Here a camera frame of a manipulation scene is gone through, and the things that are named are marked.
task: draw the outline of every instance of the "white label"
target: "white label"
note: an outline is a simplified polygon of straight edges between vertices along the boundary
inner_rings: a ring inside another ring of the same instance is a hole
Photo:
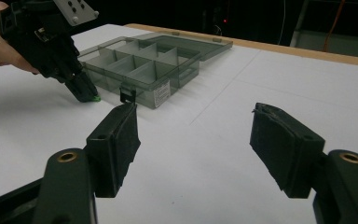
[[[160,87],[154,90],[155,97],[155,106],[159,107],[171,96],[171,85],[168,80],[166,83],[162,84]]]

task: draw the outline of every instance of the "gray plastic organizer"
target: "gray plastic organizer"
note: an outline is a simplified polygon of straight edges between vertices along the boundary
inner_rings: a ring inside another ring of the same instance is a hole
[[[81,51],[78,59],[96,86],[119,94],[122,102],[157,108],[199,73],[201,60],[232,46],[172,37],[177,38],[161,33],[119,37]]]

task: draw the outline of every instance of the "white tabletop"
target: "white tabletop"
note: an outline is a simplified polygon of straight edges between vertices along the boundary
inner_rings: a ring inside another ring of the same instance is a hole
[[[105,25],[79,50],[147,31]],[[117,105],[79,103],[55,79],[0,67],[0,195],[43,176],[48,158],[86,138]],[[157,109],[138,106],[142,142],[100,223],[315,223],[314,192],[286,198],[249,145],[255,103],[277,106],[326,141],[358,152],[358,66],[234,46]]]

